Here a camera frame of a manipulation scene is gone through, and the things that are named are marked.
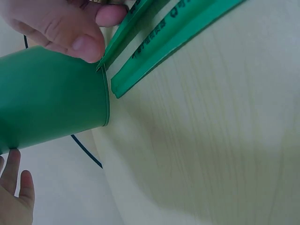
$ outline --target white floor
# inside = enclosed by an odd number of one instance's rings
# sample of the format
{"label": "white floor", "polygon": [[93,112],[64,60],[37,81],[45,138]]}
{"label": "white floor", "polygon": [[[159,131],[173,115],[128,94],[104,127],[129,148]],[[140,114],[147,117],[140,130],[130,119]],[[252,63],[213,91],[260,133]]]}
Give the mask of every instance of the white floor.
{"label": "white floor", "polygon": [[[0,56],[23,48],[23,36],[1,18],[0,29]],[[90,135],[79,138],[93,148]],[[20,170],[32,172],[36,188],[34,225],[123,224],[103,170],[71,137],[23,149],[21,154]]]}

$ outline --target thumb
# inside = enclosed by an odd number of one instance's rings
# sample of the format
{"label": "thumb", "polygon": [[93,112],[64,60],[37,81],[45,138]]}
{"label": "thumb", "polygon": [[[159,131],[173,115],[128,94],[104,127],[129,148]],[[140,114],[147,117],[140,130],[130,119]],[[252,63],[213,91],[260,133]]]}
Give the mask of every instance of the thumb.
{"label": "thumb", "polygon": [[43,5],[39,6],[38,11],[44,13],[35,14],[27,24],[49,40],[46,48],[52,50],[58,45],[65,49],[64,53],[87,62],[95,62],[102,57],[105,41],[95,20],[67,1],[41,2]]}

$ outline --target green plastic strip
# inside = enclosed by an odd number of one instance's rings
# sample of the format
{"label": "green plastic strip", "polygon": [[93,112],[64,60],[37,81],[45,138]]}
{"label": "green plastic strip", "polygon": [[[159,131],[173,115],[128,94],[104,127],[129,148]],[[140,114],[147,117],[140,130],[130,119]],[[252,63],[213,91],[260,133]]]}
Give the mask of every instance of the green plastic strip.
{"label": "green plastic strip", "polygon": [[114,55],[115,50],[120,46],[126,35],[134,27],[138,19],[142,16],[152,2],[153,0],[136,0],[129,13],[120,24],[117,32],[109,42],[109,45],[105,50],[105,54],[97,66],[97,71]]}
{"label": "green plastic strip", "polygon": [[174,50],[243,1],[180,0],[112,78],[112,92],[122,97]]}

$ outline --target fingernail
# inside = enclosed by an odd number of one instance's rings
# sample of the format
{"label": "fingernail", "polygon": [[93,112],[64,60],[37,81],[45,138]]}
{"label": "fingernail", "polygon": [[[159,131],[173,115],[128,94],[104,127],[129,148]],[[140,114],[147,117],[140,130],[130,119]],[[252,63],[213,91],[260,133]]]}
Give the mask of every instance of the fingernail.
{"label": "fingernail", "polygon": [[79,58],[88,63],[93,63],[101,59],[101,45],[88,35],[78,37],[72,44],[73,50]]}

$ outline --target light wood surface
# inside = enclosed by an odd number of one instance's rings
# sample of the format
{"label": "light wood surface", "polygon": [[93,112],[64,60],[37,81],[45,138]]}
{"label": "light wood surface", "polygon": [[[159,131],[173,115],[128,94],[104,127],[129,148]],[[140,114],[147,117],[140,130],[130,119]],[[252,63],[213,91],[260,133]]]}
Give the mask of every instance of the light wood surface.
{"label": "light wood surface", "polygon": [[[163,2],[109,80],[177,1],[154,16]],[[93,134],[125,224],[300,224],[299,59],[300,2],[248,0],[111,95]]]}

